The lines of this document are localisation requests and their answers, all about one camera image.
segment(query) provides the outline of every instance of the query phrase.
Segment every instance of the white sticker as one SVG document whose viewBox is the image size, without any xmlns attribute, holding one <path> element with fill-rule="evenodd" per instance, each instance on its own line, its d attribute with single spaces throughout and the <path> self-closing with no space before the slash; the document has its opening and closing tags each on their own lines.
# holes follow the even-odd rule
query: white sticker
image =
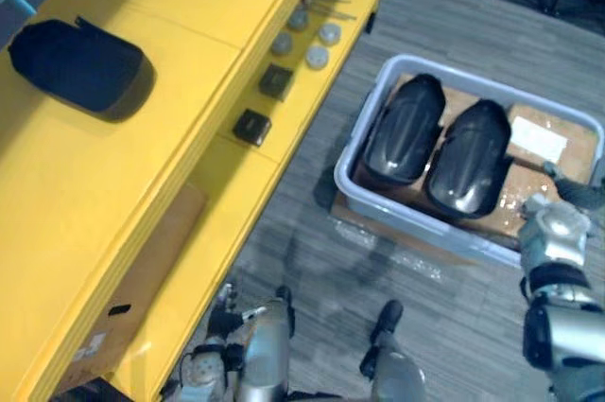
<svg viewBox="0 0 605 402">
<path fill-rule="evenodd" d="M 561 153 L 567 147 L 565 137 L 538 126 L 522 116 L 515 116 L 512 120 L 510 141 L 552 163 L 559 162 Z"/>
<path fill-rule="evenodd" d="M 72 362 L 80 361 L 82 358 L 84 358 L 84 355 L 86 355 L 86 349 L 80 348 L 74 354 L 74 357 L 72 358 Z"/>
</svg>

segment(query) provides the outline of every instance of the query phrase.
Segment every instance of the plastic bin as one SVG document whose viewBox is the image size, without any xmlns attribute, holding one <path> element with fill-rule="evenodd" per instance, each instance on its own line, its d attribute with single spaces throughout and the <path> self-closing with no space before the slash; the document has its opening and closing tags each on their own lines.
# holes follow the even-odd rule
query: plastic bin
<svg viewBox="0 0 605 402">
<path fill-rule="evenodd" d="M 592 165 L 593 183 L 598 178 L 596 171 L 601 173 L 605 166 L 604 161 L 601 160 L 605 139 L 603 127 L 592 116 L 567 106 L 412 55 L 404 54 L 389 59 L 378 73 L 375 85 L 368 93 L 355 122 L 349 143 L 342 151 L 334 172 L 338 189 L 347 197 L 349 207 L 356 213 L 379 220 L 463 258 L 495 261 L 519 267 L 520 254 L 516 251 L 375 194 L 351 180 L 357 154 L 363 146 L 372 122 L 390 89 L 404 73 L 411 75 L 429 73 L 440 79 L 444 86 L 453 87 L 478 97 L 494 99 L 505 107 L 513 103 L 527 104 L 594 131 L 598 141 Z"/>
</svg>

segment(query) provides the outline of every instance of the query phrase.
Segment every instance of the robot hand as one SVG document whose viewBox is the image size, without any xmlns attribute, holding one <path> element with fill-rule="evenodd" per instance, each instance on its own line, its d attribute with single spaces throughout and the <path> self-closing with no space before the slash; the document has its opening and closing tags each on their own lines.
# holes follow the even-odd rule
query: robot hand
<svg viewBox="0 0 605 402">
<path fill-rule="evenodd" d="M 528 204 L 519 232 L 524 356 L 558 400 L 605 401 L 605 314 L 583 272 L 590 220 L 564 201 Z"/>
</svg>

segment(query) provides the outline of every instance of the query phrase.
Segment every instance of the black joint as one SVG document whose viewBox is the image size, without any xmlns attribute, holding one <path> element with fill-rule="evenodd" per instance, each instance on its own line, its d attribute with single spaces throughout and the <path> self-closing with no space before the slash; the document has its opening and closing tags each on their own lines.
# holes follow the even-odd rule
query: black joint
<svg viewBox="0 0 605 402">
<path fill-rule="evenodd" d="M 225 372 L 240 371 L 244 367 L 244 346 L 239 343 L 230 343 L 223 351 Z"/>
<path fill-rule="evenodd" d="M 549 263 L 534 268 L 529 274 L 529 289 L 536 290 L 555 284 L 569 284 L 590 288 L 584 272 L 566 263 Z"/>
</svg>

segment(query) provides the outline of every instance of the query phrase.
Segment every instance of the white label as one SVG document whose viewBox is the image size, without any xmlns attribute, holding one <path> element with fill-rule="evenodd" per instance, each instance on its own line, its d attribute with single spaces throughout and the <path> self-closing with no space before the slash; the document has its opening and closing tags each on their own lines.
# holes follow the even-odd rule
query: white label
<svg viewBox="0 0 605 402">
<path fill-rule="evenodd" d="M 103 343 L 105 340 L 105 336 L 107 336 L 107 333 L 99 333 L 95 334 L 91 338 L 91 343 L 88 345 L 86 356 L 89 357 L 90 355 L 94 355 L 96 352 L 98 352 L 98 349 L 101 348 L 101 343 Z"/>
<path fill-rule="evenodd" d="M 561 153 L 567 147 L 565 137 L 538 126 L 522 116 L 515 116 L 512 120 L 510 141 L 552 163 L 559 162 Z"/>
<path fill-rule="evenodd" d="M 86 355 L 86 349 L 80 348 L 74 354 L 74 357 L 72 358 L 72 362 L 80 361 L 82 358 L 84 358 L 84 355 Z"/>
</svg>

